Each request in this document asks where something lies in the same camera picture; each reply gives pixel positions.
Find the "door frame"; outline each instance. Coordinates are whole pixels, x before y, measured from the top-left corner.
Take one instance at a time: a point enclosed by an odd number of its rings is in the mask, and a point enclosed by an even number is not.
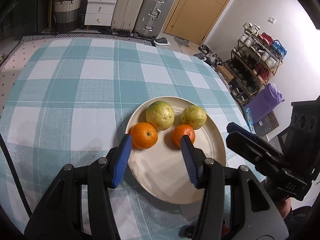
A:
[[[169,22],[173,16],[173,14],[175,13],[175,10],[179,4],[180,0],[175,0],[174,3],[173,3],[173,6],[169,12],[169,15],[167,17],[167,19],[165,20],[164,22],[164,25],[163,25],[163,30],[164,30],[164,33],[166,33],[165,31],[167,30],[167,27],[169,25]],[[200,42],[200,45],[204,43],[204,41],[206,40],[206,38],[208,37],[209,33],[211,32],[212,28],[214,27],[214,25],[216,24],[216,22],[218,21],[219,17],[221,16],[221,14],[223,13],[223,11],[225,10],[225,8],[227,7],[228,3],[230,2],[230,0],[227,0],[226,3],[223,5],[221,11],[219,12],[219,14],[217,15],[217,17],[215,18],[215,20],[213,21],[211,27],[209,28],[209,30],[207,31],[207,33],[205,34],[204,38],[202,39],[202,41]]]

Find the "table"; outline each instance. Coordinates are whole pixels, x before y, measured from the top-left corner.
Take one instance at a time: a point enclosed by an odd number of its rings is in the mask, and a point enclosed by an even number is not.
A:
[[[217,74],[196,57],[105,39],[58,39],[39,48],[15,82],[0,120],[31,210],[64,164],[78,167],[105,156],[120,142],[134,110],[159,96],[185,98],[205,108],[224,139],[229,122],[247,128]],[[254,169],[226,152],[228,166]],[[3,154],[0,188],[2,207],[23,232],[28,216]],[[178,239],[180,228],[200,208],[199,202],[174,205],[156,199],[129,168],[118,188],[109,191],[121,239]],[[82,195],[84,230],[89,232],[86,188]],[[228,188],[225,195],[228,213]]]

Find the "silver suitcase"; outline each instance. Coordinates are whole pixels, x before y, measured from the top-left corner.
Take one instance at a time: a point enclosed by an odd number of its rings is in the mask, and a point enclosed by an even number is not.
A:
[[[134,26],[137,34],[155,39],[167,18],[174,0],[143,0],[138,19]]]
[[[143,0],[117,0],[111,28],[132,32]]]

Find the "person's hand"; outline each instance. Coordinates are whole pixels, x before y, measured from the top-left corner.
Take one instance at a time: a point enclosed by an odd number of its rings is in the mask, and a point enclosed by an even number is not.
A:
[[[260,184],[263,185],[263,187],[264,187],[265,182],[266,182],[266,180],[263,180],[262,182],[260,182]],[[288,198],[287,200],[286,199],[280,200],[280,201],[276,202],[275,204],[276,204],[276,207],[277,207],[280,215],[284,219],[290,212],[291,198]]]

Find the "white plate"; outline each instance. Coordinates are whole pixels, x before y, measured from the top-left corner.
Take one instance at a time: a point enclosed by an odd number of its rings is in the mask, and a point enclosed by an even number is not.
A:
[[[158,131],[158,141],[151,148],[139,150],[133,148],[128,161],[132,174],[141,186],[151,195],[174,204],[189,204],[203,197],[203,189],[195,189],[189,180],[180,148],[171,141],[174,128],[181,124],[180,115],[192,102],[177,97],[153,98],[132,114],[125,133],[138,122],[146,122],[146,109],[153,102],[168,102],[174,109],[174,123],[165,130]],[[222,136],[212,119],[207,115],[207,122],[195,130],[194,146],[203,150],[205,156],[211,157],[221,165],[226,165],[226,151]]]

